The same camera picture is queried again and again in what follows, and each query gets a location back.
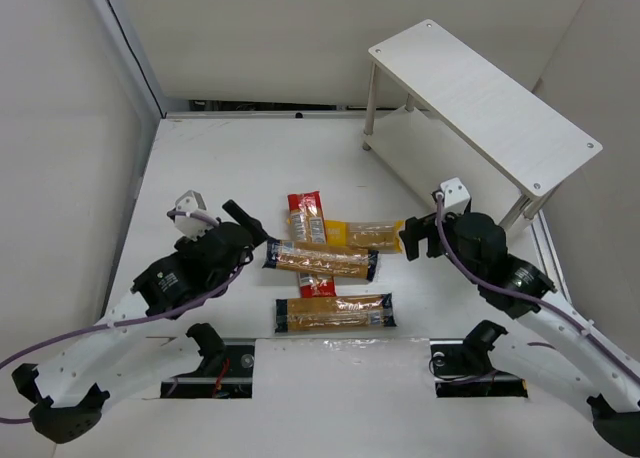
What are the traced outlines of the red spaghetti bag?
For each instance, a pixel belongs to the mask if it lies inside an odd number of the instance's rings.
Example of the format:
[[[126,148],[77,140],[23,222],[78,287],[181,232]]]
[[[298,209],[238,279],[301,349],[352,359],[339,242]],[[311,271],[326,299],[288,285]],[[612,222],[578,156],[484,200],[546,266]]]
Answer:
[[[293,239],[325,244],[326,231],[319,192],[289,194],[287,200]],[[331,297],[336,294],[331,276],[299,273],[298,282],[302,298]]]

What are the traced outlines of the dark blue spaghetti bag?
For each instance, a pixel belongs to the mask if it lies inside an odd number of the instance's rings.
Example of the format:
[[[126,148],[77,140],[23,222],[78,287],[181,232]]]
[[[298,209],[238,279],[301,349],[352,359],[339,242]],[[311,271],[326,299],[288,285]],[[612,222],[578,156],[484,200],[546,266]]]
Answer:
[[[269,239],[263,267],[371,282],[378,262],[373,249]]]

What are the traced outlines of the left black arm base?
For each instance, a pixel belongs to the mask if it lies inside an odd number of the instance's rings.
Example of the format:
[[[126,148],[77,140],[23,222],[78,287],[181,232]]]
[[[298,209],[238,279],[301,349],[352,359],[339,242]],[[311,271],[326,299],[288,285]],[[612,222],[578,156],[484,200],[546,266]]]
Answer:
[[[207,323],[192,325],[186,336],[194,339],[198,367],[162,382],[162,399],[250,399],[253,395],[255,342],[225,341]]]

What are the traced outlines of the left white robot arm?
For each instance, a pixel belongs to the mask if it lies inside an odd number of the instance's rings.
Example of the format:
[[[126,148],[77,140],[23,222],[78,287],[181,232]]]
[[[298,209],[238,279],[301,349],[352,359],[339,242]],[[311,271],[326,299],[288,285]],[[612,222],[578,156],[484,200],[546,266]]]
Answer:
[[[261,222],[235,201],[222,206],[227,221],[196,202],[180,200],[167,215],[181,232],[173,253],[151,263],[120,302],[94,325],[27,348],[64,340],[71,345],[40,364],[23,363],[11,374],[32,405],[27,423],[55,444],[69,443],[95,427],[107,410],[156,381],[181,374],[209,374],[227,362],[226,344],[209,323],[187,326],[176,338],[131,364],[124,357],[156,325],[222,296],[254,250],[268,240]]]

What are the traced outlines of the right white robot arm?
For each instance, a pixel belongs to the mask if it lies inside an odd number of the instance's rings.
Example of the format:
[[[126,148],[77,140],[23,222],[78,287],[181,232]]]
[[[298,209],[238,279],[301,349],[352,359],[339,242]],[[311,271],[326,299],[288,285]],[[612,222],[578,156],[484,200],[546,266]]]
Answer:
[[[420,241],[430,258],[446,256],[493,308],[544,340],[520,344],[489,320],[463,339],[465,375],[494,370],[522,378],[569,404],[617,451],[639,454],[639,363],[606,338],[533,264],[512,255],[506,233],[489,216],[437,210],[405,223],[409,260]]]

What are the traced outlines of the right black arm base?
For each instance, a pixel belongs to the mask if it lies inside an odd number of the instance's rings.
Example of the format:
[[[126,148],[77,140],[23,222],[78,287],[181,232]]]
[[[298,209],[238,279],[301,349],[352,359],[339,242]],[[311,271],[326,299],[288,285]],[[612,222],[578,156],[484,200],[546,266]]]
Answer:
[[[507,331],[481,321],[464,338],[430,341],[428,367],[437,398],[527,398],[524,380],[493,367],[488,353]]]

